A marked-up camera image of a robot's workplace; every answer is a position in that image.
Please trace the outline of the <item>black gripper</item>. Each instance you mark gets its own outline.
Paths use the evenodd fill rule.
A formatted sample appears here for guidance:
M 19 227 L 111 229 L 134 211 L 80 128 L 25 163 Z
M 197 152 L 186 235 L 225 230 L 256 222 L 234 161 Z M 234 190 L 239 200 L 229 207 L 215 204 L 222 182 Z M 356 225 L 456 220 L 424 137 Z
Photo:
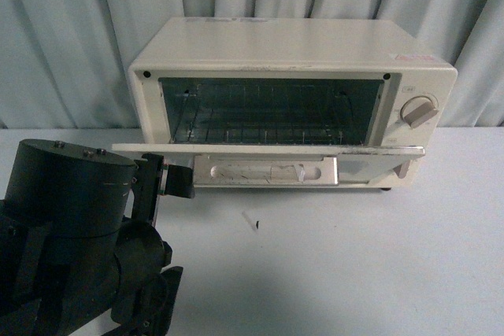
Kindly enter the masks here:
M 126 219 L 128 226 L 139 230 L 147 225 L 155 227 L 158 214 L 158 198 L 163 193 L 164 157 L 145 153 L 141 159 L 135 159 L 136 171 L 132 179 L 134 201 L 132 215 Z M 193 169 L 185 166 L 168 164 L 165 166 L 166 180 L 163 184 L 164 195 L 179 198 L 193 198 L 195 188 Z

